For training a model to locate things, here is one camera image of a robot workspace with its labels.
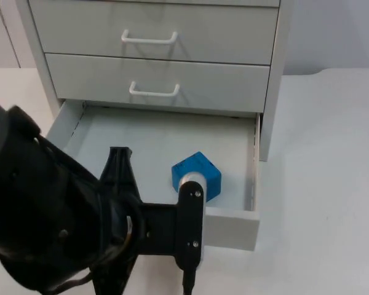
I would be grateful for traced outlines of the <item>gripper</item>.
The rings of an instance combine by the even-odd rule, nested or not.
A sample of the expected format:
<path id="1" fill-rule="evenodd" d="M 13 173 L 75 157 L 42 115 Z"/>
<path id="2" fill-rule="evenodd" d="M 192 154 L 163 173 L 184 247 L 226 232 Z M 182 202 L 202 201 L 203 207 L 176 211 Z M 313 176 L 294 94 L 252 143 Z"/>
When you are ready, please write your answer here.
<path id="1" fill-rule="evenodd" d="M 92 266 L 96 294 L 122 294 L 139 255 L 174 254 L 175 205 L 142 201 L 129 147 L 110 147 L 96 188 L 102 254 Z"/>

